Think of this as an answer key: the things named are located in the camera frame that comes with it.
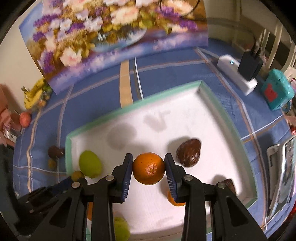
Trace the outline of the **floral painting canvas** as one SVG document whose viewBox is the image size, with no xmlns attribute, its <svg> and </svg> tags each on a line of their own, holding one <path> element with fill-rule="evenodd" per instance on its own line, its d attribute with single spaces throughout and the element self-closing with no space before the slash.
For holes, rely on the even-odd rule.
<svg viewBox="0 0 296 241">
<path fill-rule="evenodd" d="M 208 45 L 203 1 L 40 1 L 19 29 L 56 93 L 124 60 Z"/>
</svg>

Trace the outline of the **dark brown wrinkled avocado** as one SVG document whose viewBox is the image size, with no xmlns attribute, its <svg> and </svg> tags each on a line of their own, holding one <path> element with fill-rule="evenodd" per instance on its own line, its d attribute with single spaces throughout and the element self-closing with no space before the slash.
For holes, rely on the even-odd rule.
<svg viewBox="0 0 296 241">
<path fill-rule="evenodd" d="M 196 138 L 183 142 L 176 151 L 176 158 L 184 167 L 195 166 L 201 154 L 201 141 Z"/>
</svg>

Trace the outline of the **small brown kiwi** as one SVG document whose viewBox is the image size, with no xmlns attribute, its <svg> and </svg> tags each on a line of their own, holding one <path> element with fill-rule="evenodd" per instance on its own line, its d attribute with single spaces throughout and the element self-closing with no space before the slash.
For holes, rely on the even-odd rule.
<svg viewBox="0 0 296 241">
<path fill-rule="evenodd" d="M 71 175 L 73 182 L 77 182 L 80 178 L 85 178 L 85 175 L 81 171 L 74 171 Z"/>
</svg>

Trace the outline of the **large brown wrinkled avocado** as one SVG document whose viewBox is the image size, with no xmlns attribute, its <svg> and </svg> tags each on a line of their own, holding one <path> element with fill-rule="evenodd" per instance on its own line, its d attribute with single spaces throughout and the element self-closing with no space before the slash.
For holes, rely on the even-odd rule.
<svg viewBox="0 0 296 241">
<path fill-rule="evenodd" d="M 222 182 L 236 195 L 236 189 L 232 179 L 225 179 Z"/>
</svg>

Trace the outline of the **black power adapter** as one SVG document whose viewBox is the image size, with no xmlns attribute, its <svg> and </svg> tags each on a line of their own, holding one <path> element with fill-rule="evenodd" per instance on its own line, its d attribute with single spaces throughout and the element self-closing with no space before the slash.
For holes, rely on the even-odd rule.
<svg viewBox="0 0 296 241">
<path fill-rule="evenodd" d="M 254 57 L 250 54 L 250 52 L 244 52 L 238 66 L 238 73 L 246 81 L 250 81 L 258 75 L 262 65 L 263 60 L 259 56 Z"/>
</svg>

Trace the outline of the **elongated dark brown avocado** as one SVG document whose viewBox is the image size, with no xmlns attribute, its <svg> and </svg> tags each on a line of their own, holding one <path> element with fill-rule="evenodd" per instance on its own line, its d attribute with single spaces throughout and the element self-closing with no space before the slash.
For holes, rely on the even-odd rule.
<svg viewBox="0 0 296 241">
<path fill-rule="evenodd" d="M 48 148 L 48 156 L 51 159 L 59 159 L 65 155 L 65 149 L 57 146 L 50 146 Z"/>
</svg>

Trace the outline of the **small green apple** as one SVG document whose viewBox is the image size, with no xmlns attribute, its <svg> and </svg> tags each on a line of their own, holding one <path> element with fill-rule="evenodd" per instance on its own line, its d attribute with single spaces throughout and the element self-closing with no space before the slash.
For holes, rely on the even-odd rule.
<svg viewBox="0 0 296 241">
<path fill-rule="evenodd" d="M 116 241 L 128 241 L 130 238 L 130 227 L 122 217 L 114 218 L 114 232 Z"/>
</svg>

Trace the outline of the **teal toy box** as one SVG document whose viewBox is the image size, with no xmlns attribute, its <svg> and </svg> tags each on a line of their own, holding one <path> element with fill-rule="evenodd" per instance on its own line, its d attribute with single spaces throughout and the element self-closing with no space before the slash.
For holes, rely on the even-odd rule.
<svg viewBox="0 0 296 241">
<path fill-rule="evenodd" d="M 272 69 L 268 73 L 267 79 L 261 87 L 261 93 L 271 110 L 282 108 L 295 95 L 288 79 L 278 69 Z"/>
</svg>

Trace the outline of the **white lattice chair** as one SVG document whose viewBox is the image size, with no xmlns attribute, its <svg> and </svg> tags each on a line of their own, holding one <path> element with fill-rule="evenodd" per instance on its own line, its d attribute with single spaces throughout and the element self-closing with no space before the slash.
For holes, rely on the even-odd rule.
<svg viewBox="0 0 296 241">
<path fill-rule="evenodd" d="M 204 1 L 206 15 L 241 23 L 252 30 L 261 45 L 264 60 L 260 74 L 281 70 L 295 78 L 295 41 L 275 13 L 261 1 Z"/>
</svg>

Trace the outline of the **pink flower bouquet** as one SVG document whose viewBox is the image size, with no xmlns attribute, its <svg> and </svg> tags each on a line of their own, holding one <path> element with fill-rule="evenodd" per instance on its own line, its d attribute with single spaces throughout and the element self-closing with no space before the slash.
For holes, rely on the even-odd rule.
<svg viewBox="0 0 296 241">
<path fill-rule="evenodd" d="M 22 129 L 20 115 L 9 110 L 9 102 L 1 85 L 1 145 L 15 147 Z"/>
</svg>

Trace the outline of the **blue plaid tablecloth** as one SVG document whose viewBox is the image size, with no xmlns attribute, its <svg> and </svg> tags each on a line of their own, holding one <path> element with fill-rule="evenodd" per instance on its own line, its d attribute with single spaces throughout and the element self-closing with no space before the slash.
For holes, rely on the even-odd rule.
<svg viewBox="0 0 296 241">
<path fill-rule="evenodd" d="M 291 200 L 271 221 L 265 221 L 264 190 L 268 186 L 266 150 L 289 138 L 291 133 L 281 111 L 271 111 L 256 88 L 245 96 L 217 68 L 214 54 L 239 57 L 230 45 L 209 40 L 207 50 L 189 48 L 159 53 L 129 61 L 133 100 L 203 80 L 214 92 L 233 120 L 254 169 L 258 200 L 250 208 L 267 236 L 279 231 L 295 203 Z M 65 163 L 56 171 L 48 167 L 48 148 L 64 146 L 67 134 L 120 106 L 119 66 L 108 68 L 67 87 L 51 99 L 16 142 L 13 179 L 16 195 L 27 201 L 27 194 L 52 186 L 66 178 Z"/>
</svg>

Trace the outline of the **yellow banana bunch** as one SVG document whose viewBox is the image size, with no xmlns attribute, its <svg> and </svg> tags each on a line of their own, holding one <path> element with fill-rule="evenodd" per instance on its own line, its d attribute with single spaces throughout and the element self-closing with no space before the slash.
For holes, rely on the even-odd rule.
<svg viewBox="0 0 296 241">
<path fill-rule="evenodd" d="M 34 111 L 45 107 L 53 92 L 48 82 L 41 78 L 39 79 L 32 89 L 22 87 L 24 94 L 24 106 L 26 110 Z"/>
</svg>

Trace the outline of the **small tan round fruit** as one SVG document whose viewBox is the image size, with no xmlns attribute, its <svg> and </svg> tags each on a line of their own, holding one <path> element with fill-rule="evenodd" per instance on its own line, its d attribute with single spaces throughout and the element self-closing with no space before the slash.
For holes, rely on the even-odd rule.
<svg viewBox="0 0 296 241">
<path fill-rule="evenodd" d="M 48 167 L 50 170 L 55 171 L 57 169 L 57 161 L 54 159 L 48 160 Z"/>
</svg>

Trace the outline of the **white power strip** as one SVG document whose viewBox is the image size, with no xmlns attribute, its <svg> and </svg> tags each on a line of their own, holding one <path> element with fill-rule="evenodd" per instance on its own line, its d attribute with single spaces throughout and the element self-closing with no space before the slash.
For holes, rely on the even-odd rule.
<svg viewBox="0 0 296 241">
<path fill-rule="evenodd" d="M 237 85 L 244 93 L 245 96 L 249 95 L 258 82 L 255 78 L 252 78 L 250 81 L 247 81 L 239 72 L 239 62 L 233 58 L 231 55 L 222 55 L 218 58 L 217 67 L 225 73 L 231 81 Z"/>
</svg>

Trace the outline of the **red peach fruit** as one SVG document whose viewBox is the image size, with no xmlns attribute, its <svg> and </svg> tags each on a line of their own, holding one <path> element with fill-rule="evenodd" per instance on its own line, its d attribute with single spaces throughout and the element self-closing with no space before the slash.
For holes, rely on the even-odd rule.
<svg viewBox="0 0 296 241">
<path fill-rule="evenodd" d="M 28 112 L 23 112 L 20 115 L 20 124 L 22 127 L 27 128 L 31 123 L 32 117 L 31 114 Z"/>
</svg>

